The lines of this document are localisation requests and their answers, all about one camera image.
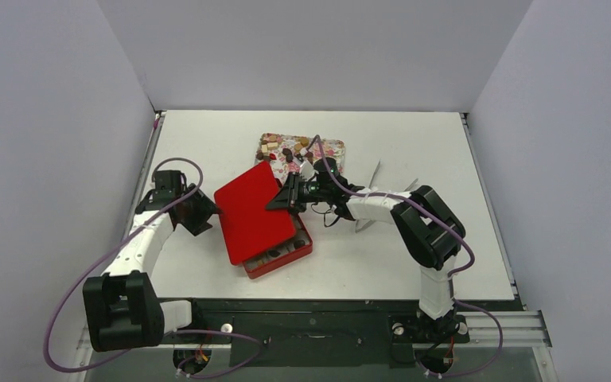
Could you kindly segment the red chocolate box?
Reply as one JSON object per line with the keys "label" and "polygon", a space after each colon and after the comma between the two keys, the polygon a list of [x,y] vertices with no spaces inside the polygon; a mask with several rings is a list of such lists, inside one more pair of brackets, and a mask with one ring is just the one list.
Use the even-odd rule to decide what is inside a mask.
{"label": "red chocolate box", "polygon": [[249,279],[257,279],[292,263],[313,251],[313,241],[300,217],[293,217],[295,235],[265,252],[244,261],[243,269]]}

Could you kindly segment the red box lid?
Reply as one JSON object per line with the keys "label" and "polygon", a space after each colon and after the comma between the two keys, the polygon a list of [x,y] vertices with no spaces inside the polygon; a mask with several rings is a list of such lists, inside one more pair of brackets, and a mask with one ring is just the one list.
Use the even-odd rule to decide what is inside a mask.
{"label": "red box lid", "polygon": [[296,234],[286,210],[268,210],[279,187],[269,164],[251,167],[214,192],[230,264],[241,263]]}

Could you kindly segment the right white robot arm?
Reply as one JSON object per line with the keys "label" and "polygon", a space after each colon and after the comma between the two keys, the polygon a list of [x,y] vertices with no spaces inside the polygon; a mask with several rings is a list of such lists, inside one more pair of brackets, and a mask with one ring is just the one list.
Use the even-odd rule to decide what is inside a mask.
{"label": "right white robot arm", "polygon": [[452,281],[455,259],[464,244],[463,224],[427,185],[402,193],[382,192],[348,182],[335,165],[333,158],[324,158],[289,173],[266,208],[298,215],[307,205],[325,203],[337,219],[394,225],[421,270],[419,336],[438,342],[463,330],[456,318]]}

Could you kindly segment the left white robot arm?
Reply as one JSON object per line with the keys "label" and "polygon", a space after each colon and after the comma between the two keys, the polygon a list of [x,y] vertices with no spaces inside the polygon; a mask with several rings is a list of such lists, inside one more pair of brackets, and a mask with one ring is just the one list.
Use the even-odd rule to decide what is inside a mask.
{"label": "left white robot arm", "polygon": [[89,277],[82,295],[92,348],[109,352],[159,345],[170,332],[200,340],[205,320],[186,299],[163,302],[150,275],[165,242],[181,226],[192,236],[211,228],[214,202],[179,170],[160,170],[138,203],[130,234],[101,275]]}

